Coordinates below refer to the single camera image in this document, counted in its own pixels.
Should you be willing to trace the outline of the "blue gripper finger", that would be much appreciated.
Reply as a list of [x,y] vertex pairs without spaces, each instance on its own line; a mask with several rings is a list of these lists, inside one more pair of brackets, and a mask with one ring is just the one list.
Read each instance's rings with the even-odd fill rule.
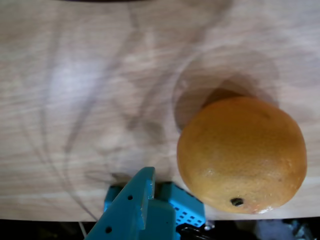
[[142,168],[102,214],[87,240],[137,240],[146,229],[148,204],[154,199],[155,168]]

